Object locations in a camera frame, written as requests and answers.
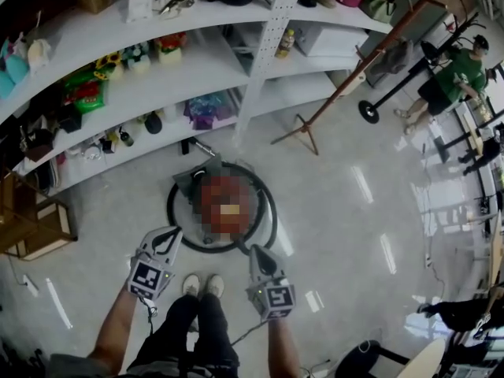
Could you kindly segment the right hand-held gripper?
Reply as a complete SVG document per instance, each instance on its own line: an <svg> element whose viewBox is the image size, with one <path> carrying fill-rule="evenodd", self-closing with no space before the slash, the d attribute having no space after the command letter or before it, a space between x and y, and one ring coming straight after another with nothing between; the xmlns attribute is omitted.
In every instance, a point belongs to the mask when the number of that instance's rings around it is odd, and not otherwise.
<svg viewBox="0 0 504 378"><path fill-rule="evenodd" d="M283 259L270 249L253 244L249 266L252 285L246 293L261 321L287 317L295 308L295 289L286 279L281 279L285 275ZM273 280L260 282L260 279Z"/></svg>

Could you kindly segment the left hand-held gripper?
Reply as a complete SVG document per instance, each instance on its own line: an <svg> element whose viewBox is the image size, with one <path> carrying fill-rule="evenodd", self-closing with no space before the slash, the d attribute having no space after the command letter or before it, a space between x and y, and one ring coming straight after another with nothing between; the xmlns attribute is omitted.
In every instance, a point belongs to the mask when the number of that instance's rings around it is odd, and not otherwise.
<svg viewBox="0 0 504 378"><path fill-rule="evenodd" d="M131 259L127 290L143 299L155 301L167 288L174 272L169 268L183 238L181 227L162 227L148 232ZM159 254L161 261L150 254Z"/></svg>

